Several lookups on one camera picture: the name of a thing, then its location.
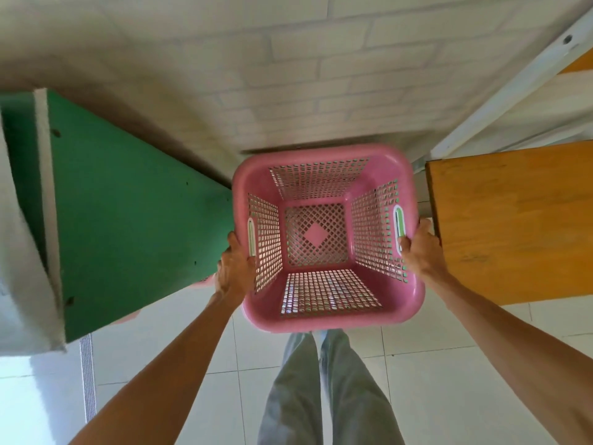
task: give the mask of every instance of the leg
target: leg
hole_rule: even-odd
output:
[[[292,334],[271,387],[257,442],[321,445],[322,398],[317,347],[310,333]]]
[[[343,330],[327,332],[320,366],[335,444],[404,445],[389,401]]]

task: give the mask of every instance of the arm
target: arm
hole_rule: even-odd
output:
[[[593,359],[472,292],[447,270],[422,219],[400,238],[409,268],[445,302],[525,406],[562,445],[593,443]]]
[[[234,232],[228,241],[218,263],[217,291],[204,311],[70,445],[175,443],[226,324],[254,286],[254,258],[245,258]]]

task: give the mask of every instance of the person's left arm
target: person's left arm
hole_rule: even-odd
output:
[[[174,444],[226,324],[248,291],[256,264],[233,232],[218,265],[217,291],[204,311],[126,384],[70,445]]]

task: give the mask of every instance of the floor tile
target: floor tile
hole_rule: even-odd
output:
[[[383,356],[385,354],[380,326],[346,329],[345,332],[350,339],[350,346],[361,358]]]
[[[530,321],[528,303],[503,307],[521,320]],[[445,303],[428,288],[418,314],[404,323],[385,325],[382,330],[386,355],[476,344]]]
[[[530,303],[533,324],[552,336],[593,333],[593,295]]]
[[[593,359],[593,334],[564,337],[562,340]]]
[[[207,374],[176,445],[244,445],[236,371]]]
[[[476,347],[388,356],[387,374],[407,443],[555,443]]]
[[[118,384],[103,384],[102,386],[95,387],[95,396],[97,398],[97,412],[103,409],[103,406],[115,396],[119,389],[125,386],[126,383]]]
[[[389,384],[387,382],[385,358],[383,356],[364,358],[363,362],[366,364],[370,374],[374,377],[379,387],[389,398]],[[257,443],[257,434],[262,423],[266,400],[270,393],[271,385],[276,379],[279,371],[280,367],[273,367],[239,372],[247,445],[254,445]],[[331,432],[331,412],[323,386],[322,423],[324,443],[331,444],[333,435]]]
[[[272,334],[257,329],[241,309],[234,313],[233,323],[239,370],[282,365],[284,346],[290,334]]]
[[[0,400],[2,443],[65,445],[85,425],[80,376],[3,378]]]
[[[204,309],[212,288],[185,288],[145,307],[133,320],[93,333],[95,383],[130,381]],[[233,322],[227,325],[208,373],[237,370]]]
[[[80,344],[75,341],[66,345],[66,351],[26,357],[0,357],[0,378],[78,372],[80,365]]]

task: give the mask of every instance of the lattice pattern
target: lattice pattern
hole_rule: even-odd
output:
[[[282,311],[286,317],[344,314],[381,309],[381,303],[349,269],[290,273]]]
[[[249,194],[249,216],[253,218],[257,227],[256,292],[259,292],[282,270],[278,208]]]
[[[358,178],[368,158],[325,163],[278,165],[271,177],[285,200],[339,197]]]
[[[393,256],[397,229],[393,209],[399,202],[397,180],[352,201],[352,226],[356,262],[371,270],[404,281],[401,259]]]
[[[335,264],[348,260],[344,205],[314,205],[284,210],[288,263],[295,267]],[[315,246],[309,229],[322,228],[327,237]]]

